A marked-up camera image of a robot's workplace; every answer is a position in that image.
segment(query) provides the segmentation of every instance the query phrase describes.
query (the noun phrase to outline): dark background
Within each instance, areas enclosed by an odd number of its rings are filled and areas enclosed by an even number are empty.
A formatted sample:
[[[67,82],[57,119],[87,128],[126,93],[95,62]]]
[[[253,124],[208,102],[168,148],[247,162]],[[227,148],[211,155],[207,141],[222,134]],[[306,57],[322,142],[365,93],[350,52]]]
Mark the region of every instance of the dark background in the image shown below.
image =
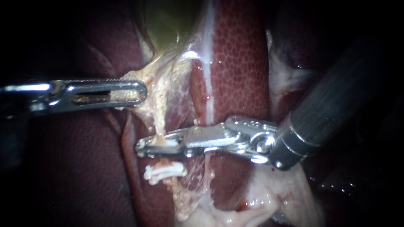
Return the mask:
[[[76,74],[74,56],[75,15],[80,8],[90,1],[30,1],[9,2],[3,6],[2,14],[2,54],[3,73],[0,84],[26,78],[51,78],[54,75]],[[336,49],[343,49],[350,40],[369,33],[379,36],[386,53],[384,77],[387,84],[379,94],[359,115],[362,119],[360,131],[367,149],[366,158],[375,164],[375,168],[383,168],[384,185],[375,194],[375,208],[368,218],[388,224],[395,215],[394,206],[401,205],[400,194],[393,191],[393,186],[401,182],[398,166],[399,154],[403,150],[400,140],[403,133],[396,128],[383,144],[374,144],[376,134],[380,130],[382,120],[388,114],[403,113],[403,103],[391,110],[402,97],[401,72],[393,73],[392,62],[400,57],[394,37],[399,26],[394,25],[394,13],[390,5],[389,11],[383,3],[377,5],[360,1],[335,1],[306,4],[316,9],[322,23],[328,27],[328,33],[341,40]],[[276,9],[278,3],[263,1],[263,9]],[[24,142],[26,140],[27,121],[0,122],[0,206],[2,226],[20,226],[26,223],[42,224],[39,210],[40,201],[34,197],[31,189],[25,157]],[[346,130],[353,130],[354,121]],[[397,125],[403,126],[402,119]]]

